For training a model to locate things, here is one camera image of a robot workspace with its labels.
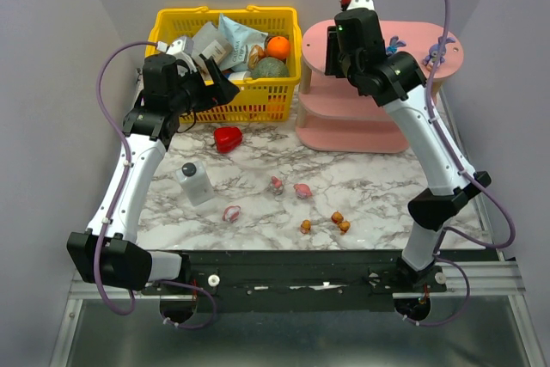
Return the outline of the orange bear toy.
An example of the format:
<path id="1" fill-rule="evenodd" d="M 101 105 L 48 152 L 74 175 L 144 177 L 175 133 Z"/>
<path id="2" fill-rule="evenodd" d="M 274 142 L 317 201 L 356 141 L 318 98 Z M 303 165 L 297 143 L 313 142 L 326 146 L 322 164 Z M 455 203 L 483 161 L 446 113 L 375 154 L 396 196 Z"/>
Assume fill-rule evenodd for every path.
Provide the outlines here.
<path id="1" fill-rule="evenodd" d="M 342 221 L 338 224 L 338 228 L 341 234 L 345 234 L 351 227 L 351 223 L 348 221 Z"/>
<path id="2" fill-rule="evenodd" d="M 300 225 L 300 231 L 302 234 L 307 235 L 311 230 L 311 222 L 309 220 L 303 220 Z"/>
<path id="3" fill-rule="evenodd" d="M 344 221 L 344 217 L 343 215 L 339 212 L 339 211 L 336 211 L 332 214 L 331 216 L 331 220 L 335 223 L 335 224 L 339 224 L 341 222 Z"/>

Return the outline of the yellow plastic shopping basket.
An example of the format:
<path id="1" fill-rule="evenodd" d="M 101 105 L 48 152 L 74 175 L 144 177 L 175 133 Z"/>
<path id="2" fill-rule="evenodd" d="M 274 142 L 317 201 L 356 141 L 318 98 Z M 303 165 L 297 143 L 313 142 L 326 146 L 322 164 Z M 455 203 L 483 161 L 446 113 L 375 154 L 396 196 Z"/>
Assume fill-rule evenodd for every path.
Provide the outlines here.
<path id="1" fill-rule="evenodd" d="M 298 15 L 292 7 L 262 7 L 248 5 L 244 9 L 168 8 L 157 13 L 149 40 L 167 44 L 185 35 L 193 36 L 208 21 L 217 24 L 219 16 L 270 35 L 281 35 L 290 41 L 290 56 L 286 59 L 288 77 L 245 78 L 235 84 L 239 94 L 229 104 L 199 113 L 199 123 L 276 122 L 290 114 L 295 87 L 300 83 L 302 68 L 302 31 Z"/>

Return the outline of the white bottle black cap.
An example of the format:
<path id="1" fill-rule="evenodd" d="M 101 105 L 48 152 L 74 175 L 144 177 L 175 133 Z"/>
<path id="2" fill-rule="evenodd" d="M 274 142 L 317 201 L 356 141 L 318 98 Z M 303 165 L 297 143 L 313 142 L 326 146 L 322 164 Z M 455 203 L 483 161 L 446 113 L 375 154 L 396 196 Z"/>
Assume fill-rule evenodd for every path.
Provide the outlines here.
<path id="1" fill-rule="evenodd" d="M 202 205 L 215 197 L 205 165 L 201 161 L 184 163 L 175 170 L 175 177 L 192 206 Z"/>

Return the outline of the orange toy fruit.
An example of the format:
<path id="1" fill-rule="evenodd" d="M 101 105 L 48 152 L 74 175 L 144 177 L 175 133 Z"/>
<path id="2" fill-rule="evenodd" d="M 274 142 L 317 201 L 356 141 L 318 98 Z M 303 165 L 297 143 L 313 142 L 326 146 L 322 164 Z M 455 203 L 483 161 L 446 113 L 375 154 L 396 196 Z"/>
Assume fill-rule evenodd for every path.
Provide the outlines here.
<path id="1" fill-rule="evenodd" d="M 290 55 L 290 50 L 290 41 L 284 36 L 271 37 L 266 45 L 266 54 L 279 60 L 286 60 Z"/>

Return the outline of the pink three-tier shelf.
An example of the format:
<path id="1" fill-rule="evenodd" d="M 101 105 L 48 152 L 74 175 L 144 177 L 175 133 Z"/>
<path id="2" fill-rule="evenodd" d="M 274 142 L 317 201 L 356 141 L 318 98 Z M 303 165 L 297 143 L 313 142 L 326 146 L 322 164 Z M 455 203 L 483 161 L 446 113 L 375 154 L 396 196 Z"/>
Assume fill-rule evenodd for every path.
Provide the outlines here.
<path id="1" fill-rule="evenodd" d="M 327 29 L 333 20 L 320 21 L 302 37 L 302 79 L 300 83 L 296 134 L 302 144 L 318 151 L 396 154 L 409 144 L 399 127 L 371 97 L 359 96 L 347 80 L 325 76 Z M 400 48 L 422 63 L 443 28 L 419 21 L 381 21 L 382 37 L 406 42 Z M 464 61 L 457 35 L 446 45 L 445 62 L 436 71 L 432 96 L 451 78 Z"/>

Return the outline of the pink white toy figure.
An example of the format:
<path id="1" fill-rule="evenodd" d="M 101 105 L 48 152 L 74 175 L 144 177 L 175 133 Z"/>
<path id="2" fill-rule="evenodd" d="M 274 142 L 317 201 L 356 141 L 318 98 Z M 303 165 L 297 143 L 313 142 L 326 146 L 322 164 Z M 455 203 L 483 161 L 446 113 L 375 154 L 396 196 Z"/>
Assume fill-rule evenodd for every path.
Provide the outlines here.
<path id="1" fill-rule="evenodd" d="M 230 205 L 223 212 L 223 221 L 228 223 L 234 223 L 241 214 L 241 207 L 239 205 Z"/>

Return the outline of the purple bunny toy blue bow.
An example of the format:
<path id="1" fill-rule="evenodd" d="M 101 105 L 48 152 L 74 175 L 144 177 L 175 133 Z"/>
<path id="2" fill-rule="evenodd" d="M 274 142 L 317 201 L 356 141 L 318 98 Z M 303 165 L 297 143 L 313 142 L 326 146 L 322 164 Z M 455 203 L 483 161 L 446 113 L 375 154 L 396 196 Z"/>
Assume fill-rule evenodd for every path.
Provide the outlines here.
<path id="1" fill-rule="evenodd" d="M 388 45 L 386 46 L 386 54 L 388 56 L 392 56 L 396 54 L 400 48 L 405 46 L 406 42 L 395 35 L 390 39 Z"/>

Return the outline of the grey paper pouch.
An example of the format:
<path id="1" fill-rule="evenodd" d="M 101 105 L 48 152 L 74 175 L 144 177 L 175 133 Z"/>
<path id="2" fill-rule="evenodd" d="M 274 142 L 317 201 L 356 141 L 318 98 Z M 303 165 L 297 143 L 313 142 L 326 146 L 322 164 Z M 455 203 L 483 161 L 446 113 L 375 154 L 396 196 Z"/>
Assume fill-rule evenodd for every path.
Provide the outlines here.
<path id="1" fill-rule="evenodd" d="M 233 46 L 211 21 L 192 37 L 192 42 L 192 59 L 204 73 L 207 72 L 204 58 L 213 58 L 216 64 L 220 64 L 233 51 Z"/>

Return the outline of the green toy melon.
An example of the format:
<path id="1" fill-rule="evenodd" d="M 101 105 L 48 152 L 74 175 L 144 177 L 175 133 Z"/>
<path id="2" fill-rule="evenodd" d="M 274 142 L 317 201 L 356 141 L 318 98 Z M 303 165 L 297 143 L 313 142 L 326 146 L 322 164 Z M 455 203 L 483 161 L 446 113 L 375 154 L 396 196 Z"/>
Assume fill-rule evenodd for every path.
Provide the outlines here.
<path id="1" fill-rule="evenodd" d="M 273 57 L 261 59 L 251 70 L 251 77 L 253 79 L 289 76 L 290 72 L 285 63 Z"/>

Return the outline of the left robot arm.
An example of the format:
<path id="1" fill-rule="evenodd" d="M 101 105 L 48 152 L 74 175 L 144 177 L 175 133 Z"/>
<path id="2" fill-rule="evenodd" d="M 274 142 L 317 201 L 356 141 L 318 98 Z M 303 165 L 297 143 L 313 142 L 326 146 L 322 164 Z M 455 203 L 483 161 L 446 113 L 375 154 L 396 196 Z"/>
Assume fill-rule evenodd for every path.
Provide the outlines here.
<path id="1" fill-rule="evenodd" d="M 67 250 L 82 279 L 100 291 L 117 287 L 140 291 L 148 283 L 180 276 L 183 257 L 151 252 L 137 245 L 138 221 L 153 175 L 180 127 L 182 114 L 197 114 L 229 104 L 239 92 L 213 58 L 173 52 L 144 60 L 143 87 L 122 122 L 110 122 L 120 142 L 113 177 L 98 211 L 84 232 L 73 232 Z"/>

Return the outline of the light blue cassava chips bag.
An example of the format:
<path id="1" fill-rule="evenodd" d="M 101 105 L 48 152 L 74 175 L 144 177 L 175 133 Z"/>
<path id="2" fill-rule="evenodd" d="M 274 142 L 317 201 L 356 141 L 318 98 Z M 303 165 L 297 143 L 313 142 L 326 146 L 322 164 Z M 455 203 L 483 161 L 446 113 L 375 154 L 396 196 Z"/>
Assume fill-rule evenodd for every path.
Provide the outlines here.
<path id="1" fill-rule="evenodd" d="M 218 65 L 221 70 L 251 70 L 264 56 L 268 33 L 219 16 L 218 31 L 230 43 L 232 51 Z"/>

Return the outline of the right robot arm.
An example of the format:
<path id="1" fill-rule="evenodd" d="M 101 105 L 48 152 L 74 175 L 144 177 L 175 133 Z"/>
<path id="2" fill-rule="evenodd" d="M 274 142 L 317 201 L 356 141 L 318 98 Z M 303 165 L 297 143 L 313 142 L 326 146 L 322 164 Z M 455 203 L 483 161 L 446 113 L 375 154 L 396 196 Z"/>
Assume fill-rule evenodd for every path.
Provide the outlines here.
<path id="1" fill-rule="evenodd" d="M 352 8 L 316 23 L 302 39 L 300 141 L 327 151 L 411 149 L 425 173 L 426 189 L 407 206 L 412 230 L 398 261 L 410 283 L 432 268 L 444 225 L 491 182 L 462 155 L 426 87 L 419 53 L 436 42 L 436 31 Z"/>

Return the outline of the pink toy figure lying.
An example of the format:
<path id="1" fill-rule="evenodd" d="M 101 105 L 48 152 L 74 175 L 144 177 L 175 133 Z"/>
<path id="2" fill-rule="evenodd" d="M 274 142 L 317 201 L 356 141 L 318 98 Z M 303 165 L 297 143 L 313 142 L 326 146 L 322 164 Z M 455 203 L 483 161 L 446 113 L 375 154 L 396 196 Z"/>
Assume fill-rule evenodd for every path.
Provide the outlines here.
<path id="1" fill-rule="evenodd" d="M 293 186 L 296 196 L 299 199 L 308 199 L 312 196 L 312 192 L 308 185 L 303 183 L 298 183 Z"/>

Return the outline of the pink bunny toy standing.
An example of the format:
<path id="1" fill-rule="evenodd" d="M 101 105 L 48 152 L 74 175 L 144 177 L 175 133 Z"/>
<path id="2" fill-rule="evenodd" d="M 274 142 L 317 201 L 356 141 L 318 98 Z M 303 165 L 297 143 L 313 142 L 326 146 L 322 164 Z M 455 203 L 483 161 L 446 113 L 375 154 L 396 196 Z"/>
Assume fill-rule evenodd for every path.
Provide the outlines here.
<path id="1" fill-rule="evenodd" d="M 278 177 L 272 176 L 269 188 L 274 195 L 280 195 L 284 191 L 284 183 Z"/>

